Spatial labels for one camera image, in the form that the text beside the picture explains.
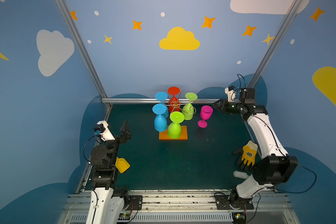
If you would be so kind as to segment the pink wine glass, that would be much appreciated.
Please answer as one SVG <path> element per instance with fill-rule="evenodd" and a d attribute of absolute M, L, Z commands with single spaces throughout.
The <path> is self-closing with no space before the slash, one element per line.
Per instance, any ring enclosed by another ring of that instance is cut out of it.
<path fill-rule="evenodd" d="M 208 120 L 211 117 L 212 113 L 213 113 L 213 108 L 211 106 L 208 106 L 208 105 L 202 106 L 201 113 L 200 113 L 201 120 L 198 122 L 198 126 L 200 128 L 207 127 L 208 124 L 206 120 Z"/>

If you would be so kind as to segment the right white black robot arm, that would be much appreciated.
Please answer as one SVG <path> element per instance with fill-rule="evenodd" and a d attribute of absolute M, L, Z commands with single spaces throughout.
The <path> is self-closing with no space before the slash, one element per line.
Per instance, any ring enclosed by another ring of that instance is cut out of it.
<path fill-rule="evenodd" d="M 235 154 L 240 154 L 244 166 L 252 168 L 252 174 L 231 192 L 230 203 L 239 207 L 250 202 L 260 191 L 287 182 L 296 169 L 298 160 L 295 156 L 289 156 L 279 142 L 265 106 L 256 104 L 254 88 L 236 91 L 234 86 L 230 86 L 225 88 L 225 93 L 227 98 L 213 103 L 213 108 L 224 113 L 242 115 L 252 129 L 261 153 L 261 161 L 253 164 L 256 152 L 252 145 L 235 151 Z"/>

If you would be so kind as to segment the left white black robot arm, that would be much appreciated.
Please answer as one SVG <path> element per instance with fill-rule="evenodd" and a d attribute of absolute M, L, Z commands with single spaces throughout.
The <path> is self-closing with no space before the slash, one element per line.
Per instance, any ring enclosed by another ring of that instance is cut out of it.
<path fill-rule="evenodd" d="M 99 121 L 94 131 L 102 142 L 91 151 L 91 202 L 86 223 L 115 224 L 121 212 L 130 206 L 127 189 L 115 189 L 115 184 L 119 172 L 116 167 L 119 146 L 132 135 L 128 121 L 123 123 L 120 135 L 113 136 L 105 120 Z"/>

